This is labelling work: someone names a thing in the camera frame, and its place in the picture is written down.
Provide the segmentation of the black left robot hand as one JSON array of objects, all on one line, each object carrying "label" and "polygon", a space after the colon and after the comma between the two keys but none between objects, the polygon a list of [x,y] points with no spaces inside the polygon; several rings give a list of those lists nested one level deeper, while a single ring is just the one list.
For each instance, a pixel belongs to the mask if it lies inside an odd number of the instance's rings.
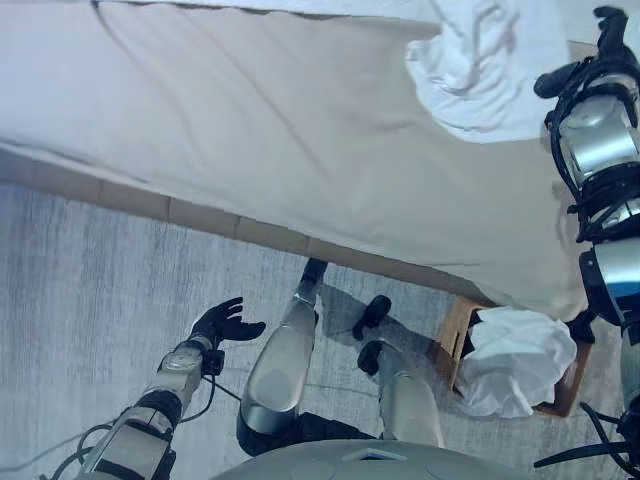
[{"label": "black left robot hand", "polygon": [[252,341],[266,329],[264,322],[246,323],[242,319],[243,298],[236,297],[208,309],[193,324],[191,338],[206,338],[213,347],[222,341]]}]

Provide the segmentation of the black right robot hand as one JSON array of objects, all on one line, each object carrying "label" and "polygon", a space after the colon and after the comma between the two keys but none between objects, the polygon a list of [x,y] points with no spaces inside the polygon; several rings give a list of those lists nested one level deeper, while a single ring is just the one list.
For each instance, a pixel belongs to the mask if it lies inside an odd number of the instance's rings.
[{"label": "black right robot hand", "polygon": [[[628,15],[620,8],[599,6],[593,10],[598,19],[600,36],[597,40],[598,58],[616,58],[629,60],[631,51],[624,45]],[[551,72],[542,74],[534,84],[534,93],[542,99],[558,97],[569,81],[576,77],[593,60],[586,57],[582,61],[568,63]]]}]

